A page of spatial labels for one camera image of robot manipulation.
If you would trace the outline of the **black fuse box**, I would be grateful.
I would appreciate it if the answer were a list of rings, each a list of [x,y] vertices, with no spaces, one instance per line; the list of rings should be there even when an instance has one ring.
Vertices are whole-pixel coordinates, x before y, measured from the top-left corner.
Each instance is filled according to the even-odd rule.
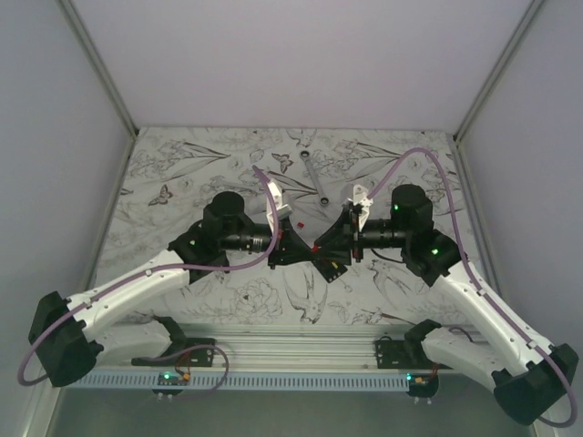
[[[314,261],[314,267],[319,271],[326,282],[331,283],[347,272],[347,268],[340,264],[336,269],[331,262],[322,259]]]

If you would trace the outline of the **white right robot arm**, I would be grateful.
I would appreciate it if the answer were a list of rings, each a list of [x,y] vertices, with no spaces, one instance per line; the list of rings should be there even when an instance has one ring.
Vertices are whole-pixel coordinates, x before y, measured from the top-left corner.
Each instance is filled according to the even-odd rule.
[[[367,249],[399,249],[409,271],[451,299],[488,342],[480,347],[459,340],[448,328],[425,320],[407,333],[409,365],[421,369],[433,361],[464,374],[491,391],[506,415],[525,426],[541,420],[563,396],[574,396],[575,350],[529,327],[496,294],[460,245],[435,229],[433,204],[420,187],[395,188],[389,218],[371,219],[372,204],[366,189],[355,186],[340,217],[317,238],[315,252],[350,264]]]

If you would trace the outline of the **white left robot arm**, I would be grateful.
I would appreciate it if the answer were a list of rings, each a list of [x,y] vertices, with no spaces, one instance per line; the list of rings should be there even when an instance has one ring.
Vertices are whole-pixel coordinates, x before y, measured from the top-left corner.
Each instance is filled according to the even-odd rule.
[[[289,220],[290,208],[273,189],[267,196],[267,221],[253,222],[242,196],[221,192],[203,209],[201,220],[172,240],[144,265],[100,287],[67,298],[53,291],[37,303],[28,334],[44,379],[58,388],[81,380],[114,354],[123,334],[105,335],[141,303],[192,285],[211,272],[234,272],[227,254],[247,251],[257,258],[240,266],[267,262],[272,269],[310,262],[313,250]]]

